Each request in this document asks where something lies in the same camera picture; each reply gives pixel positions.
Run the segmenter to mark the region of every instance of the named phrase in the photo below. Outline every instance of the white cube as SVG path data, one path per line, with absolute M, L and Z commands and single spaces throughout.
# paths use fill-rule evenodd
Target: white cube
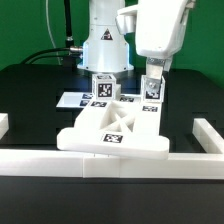
M 112 74 L 93 74 L 92 93 L 95 100 L 116 99 L 116 78 Z
M 145 103 L 162 103 L 164 99 L 164 89 L 165 89 L 165 80 L 162 77 L 162 83 L 160 89 L 157 93 L 150 93 L 147 91 L 149 89 L 149 77 L 142 75 L 141 79 L 141 100 Z

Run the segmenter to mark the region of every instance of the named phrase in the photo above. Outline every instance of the green background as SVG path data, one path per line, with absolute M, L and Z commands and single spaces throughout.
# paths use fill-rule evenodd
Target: green background
M 73 35 L 80 45 L 88 37 L 88 0 L 71 0 Z M 137 0 L 126 0 L 126 5 Z M 57 47 L 64 46 L 64 1 L 49 0 L 50 22 Z M 40 50 L 52 48 L 46 25 L 45 0 L 0 0 L 0 69 L 20 63 Z M 191 11 L 182 50 L 173 68 L 201 71 L 224 88 L 224 1 L 197 0 Z M 135 53 L 134 34 L 126 36 L 134 66 L 144 67 L 145 58 Z M 41 63 L 56 64 L 56 59 Z

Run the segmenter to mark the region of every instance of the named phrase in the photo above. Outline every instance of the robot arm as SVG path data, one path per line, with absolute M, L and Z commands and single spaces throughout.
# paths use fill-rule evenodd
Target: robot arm
M 137 5 L 118 10 L 119 32 L 136 32 L 137 54 L 147 57 L 151 92 L 158 91 L 163 70 L 169 70 L 172 56 L 182 47 L 189 9 L 195 1 L 139 0 Z

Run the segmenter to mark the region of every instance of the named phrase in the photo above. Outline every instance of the black cable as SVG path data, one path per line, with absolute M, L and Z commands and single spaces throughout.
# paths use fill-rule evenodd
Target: black cable
M 79 58 L 79 55 L 45 55 L 45 56 L 34 58 L 32 61 L 29 62 L 29 64 L 33 64 L 35 61 L 44 59 L 44 58 L 66 58 L 66 57 Z
M 29 62 L 29 64 L 33 64 L 35 61 L 40 60 L 40 59 L 44 59 L 44 58 L 63 58 L 63 57 L 67 57 L 68 55 L 45 55 L 45 56 L 40 56 L 40 57 L 36 57 L 34 58 L 32 61 Z
M 65 24 L 66 24 L 66 36 L 67 36 L 65 44 L 66 47 L 71 47 L 74 45 L 74 40 L 72 37 L 70 0 L 64 0 L 64 6 L 65 6 Z
M 69 51 L 70 48 L 54 48 L 54 49 L 48 49 L 48 50 L 43 50 L 43 51 L 39 51 L 37 53 L 34 53 L 32 55 L 30 55 L 29 57 L 25 58 L 21 64 L 26 64 L 29 60 L 31 60 L 32 58 L 35 58 L 36 56 L 39 56 L 41 54 L 47 54 L 47 53 L 51 53 L 51 52 L 59 52 L 59 51 Z

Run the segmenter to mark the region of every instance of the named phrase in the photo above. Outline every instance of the black table surface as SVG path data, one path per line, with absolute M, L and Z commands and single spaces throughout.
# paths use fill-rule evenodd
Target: black table surface
M 143 69 L 116 74 L 138 94 Z M 224 90 L 203 74 L 172 70 L 160 134 L 171 152 L 204 153 L 192 135 L 206 118 L 224 136 Z M 91 74 L 52 65 L 11 65 L 0 72 L 0 113 L 9 131 L 0 148 L 57 150 L 56 135 L 81 109 L 56 109 L 64 91 L 91 91 Z M 0 177 L 0 223 L 223 223 L 224 181 Z

